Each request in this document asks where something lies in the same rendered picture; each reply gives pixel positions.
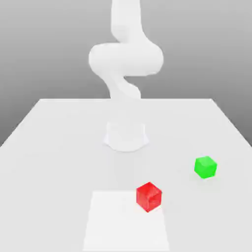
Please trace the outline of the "small red cube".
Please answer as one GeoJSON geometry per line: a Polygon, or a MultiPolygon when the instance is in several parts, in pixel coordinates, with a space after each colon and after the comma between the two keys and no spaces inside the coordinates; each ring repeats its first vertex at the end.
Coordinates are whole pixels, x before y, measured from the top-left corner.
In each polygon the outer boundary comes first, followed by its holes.
{"type": "Polygon", "coordinates": [[[136,189],[136,203],[147,213],[161,205],[162,191],[152,182],[138,187],[136,189]]]}

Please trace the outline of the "small green cube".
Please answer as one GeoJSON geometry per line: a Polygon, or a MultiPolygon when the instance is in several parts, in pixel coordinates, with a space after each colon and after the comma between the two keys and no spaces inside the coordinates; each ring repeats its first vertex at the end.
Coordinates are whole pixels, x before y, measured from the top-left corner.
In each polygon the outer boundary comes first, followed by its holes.
{"type": "Polygon", "coordinates": [[[195,160],[194,171],[202,179],[207,179],[215,176],[217,163],[209,156],[198,157],[195,160]]]}

